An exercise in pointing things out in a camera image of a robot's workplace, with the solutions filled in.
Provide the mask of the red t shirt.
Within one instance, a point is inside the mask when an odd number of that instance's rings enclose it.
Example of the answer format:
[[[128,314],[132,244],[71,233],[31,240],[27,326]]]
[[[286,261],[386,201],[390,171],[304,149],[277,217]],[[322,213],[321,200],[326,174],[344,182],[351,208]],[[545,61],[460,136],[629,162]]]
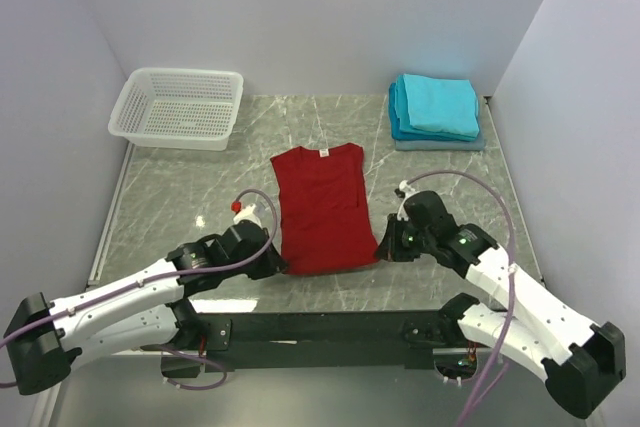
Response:
[[[363,163],[364,150],[354,143],[299,146],[271,158],[287,274],[333,274],[376,262]]]

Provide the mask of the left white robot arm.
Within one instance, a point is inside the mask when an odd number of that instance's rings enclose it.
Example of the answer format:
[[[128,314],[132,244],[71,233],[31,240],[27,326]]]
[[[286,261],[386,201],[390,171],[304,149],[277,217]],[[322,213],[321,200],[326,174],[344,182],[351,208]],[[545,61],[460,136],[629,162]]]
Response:
[[[180,357],[195,350],[205,361],[209,348],[225,346],[229,329],[203,320],[191,297],[237,275],[261,280],[286,268],[268,230],[242,221],[103,287],[54,301],[26,297],[1,339],[14,373],[1,386],[33,395],[96,359],[138,348]]]

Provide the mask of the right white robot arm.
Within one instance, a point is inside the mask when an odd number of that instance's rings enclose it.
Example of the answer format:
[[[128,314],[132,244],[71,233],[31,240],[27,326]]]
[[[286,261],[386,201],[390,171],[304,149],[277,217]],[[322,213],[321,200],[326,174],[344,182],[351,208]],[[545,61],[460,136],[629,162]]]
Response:
[[[445,325],[526,368],[564,411],[589,418],[626,376],[623,332],[556,298],[479,226],[457,224],[435,192],[403,184],[396,194],[402,203],[387,218],[377,258],[412,262],[427,254],[489,294],[504,312],[458,294],[439,311]]]

